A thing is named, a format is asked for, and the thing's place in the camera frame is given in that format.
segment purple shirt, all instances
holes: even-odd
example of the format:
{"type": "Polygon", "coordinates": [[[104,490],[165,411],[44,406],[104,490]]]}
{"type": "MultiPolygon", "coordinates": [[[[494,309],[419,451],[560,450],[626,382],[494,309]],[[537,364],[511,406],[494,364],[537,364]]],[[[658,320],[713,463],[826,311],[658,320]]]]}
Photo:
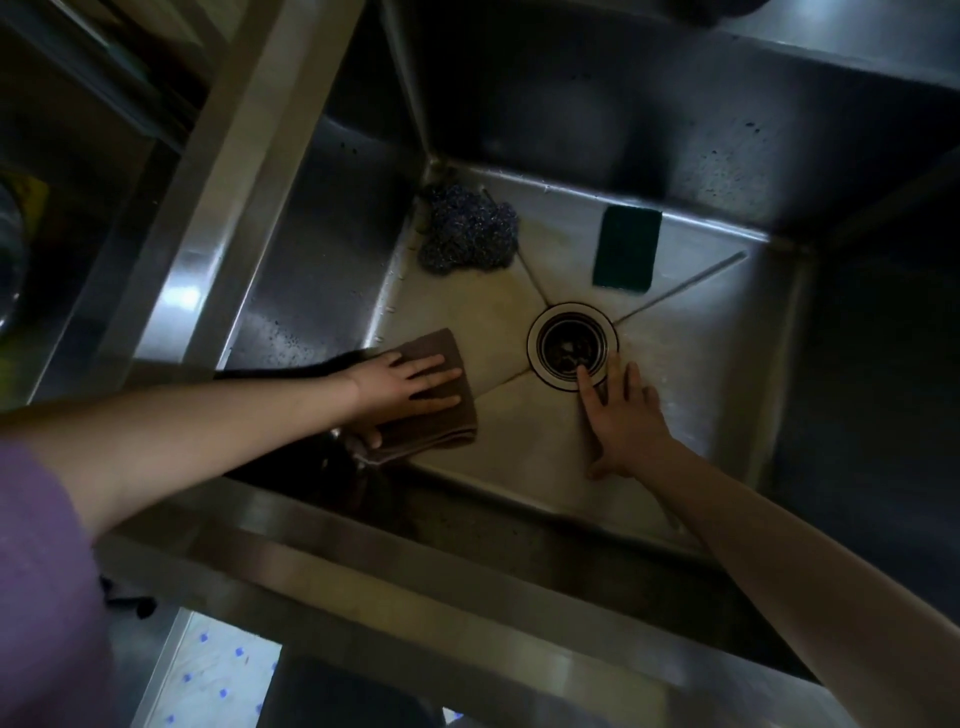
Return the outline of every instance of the purple shirt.
{"type": "Polygon", "coordinates": [[[0,725],[111,726],[107,610],[57,479],[0,442],[0,725]]]}

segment drain strainer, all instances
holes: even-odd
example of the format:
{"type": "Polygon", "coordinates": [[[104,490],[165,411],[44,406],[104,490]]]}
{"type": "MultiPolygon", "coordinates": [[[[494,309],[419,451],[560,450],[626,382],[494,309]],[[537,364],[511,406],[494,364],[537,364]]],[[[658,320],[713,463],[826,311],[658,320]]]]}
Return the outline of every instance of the drain strainer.
{"type": "Polygon", "coordinates": [[[551,387],[577,391],[577,367],[583,364],[594,386],[607,375],[607,352],[619,351],[610,319],[584,303],[547,308],[527,334],[530,366],[551,387]]]}

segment sponge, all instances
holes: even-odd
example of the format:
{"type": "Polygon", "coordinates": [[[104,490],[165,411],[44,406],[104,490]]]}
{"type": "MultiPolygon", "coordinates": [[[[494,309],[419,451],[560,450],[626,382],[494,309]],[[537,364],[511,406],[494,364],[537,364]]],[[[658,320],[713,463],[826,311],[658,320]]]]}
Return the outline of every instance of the sponge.
{"type": "Polygon", "coordinates": [[[593,285],[635,293],[649,291],[662,217],[654,209],[608,207],[593,261],[593,285]]]}

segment stainless steel counter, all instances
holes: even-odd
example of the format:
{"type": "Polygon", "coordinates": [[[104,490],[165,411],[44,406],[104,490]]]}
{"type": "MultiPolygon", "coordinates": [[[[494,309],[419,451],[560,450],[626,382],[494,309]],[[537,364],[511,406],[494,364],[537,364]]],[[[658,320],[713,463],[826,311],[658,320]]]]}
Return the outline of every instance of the stainless steel counter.
{"type": "Polygon", "coordinates": [[[960,20],[773,0],[706,30],[647,5],[251,4],[85,388],[453,325],[484,434],[383,472],[296,444],[122,524],[105,569],[490,723],[852,726],[724,574],[634,543],[698,549],[642,491],[581,507],[575,399],[522,338],[597,305],[678,434],[768,488],[817,246],[950,158],[960,20]],[[446,175],[516,206],[502,285],[409,267],[418,185],[446,175]],[[584,285],[611,201],[664,210],[646,299],[584,285]]]}

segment dish towel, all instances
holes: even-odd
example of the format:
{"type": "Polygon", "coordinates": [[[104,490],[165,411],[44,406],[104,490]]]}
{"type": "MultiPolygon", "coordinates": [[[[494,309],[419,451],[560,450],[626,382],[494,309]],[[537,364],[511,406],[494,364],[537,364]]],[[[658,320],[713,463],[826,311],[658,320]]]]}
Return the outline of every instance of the dish towel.
{"type": "MultiPolygon", "coordinates": [[[[403,354],[403,358],[399,360],[400,363],[441,353],[445,361],[437,368],[438,370],[456,367],[464,369],[464,359],[457,348],[457,340],[449,328],[428,333],[390,351],[403,354]]],[[[436,370],[428,369],[418,376],[434,371],[436,370]]],[[[368,448],[356,435],[346,435],[345,439],[350,452],[355,458],[368,465],[383,465],[391,460],[410,457],[426,449],[450,448],[473,442],[477,434],[477,411],[467,382],[466,369],[459,379],[416,394],[414,399],[452,397],[453,395],[460,395],[460,404],[455,407],[430,415],[408,417],[380,425],[378,429],[383,435],[383,444],[377,449],[368,448]]]]}

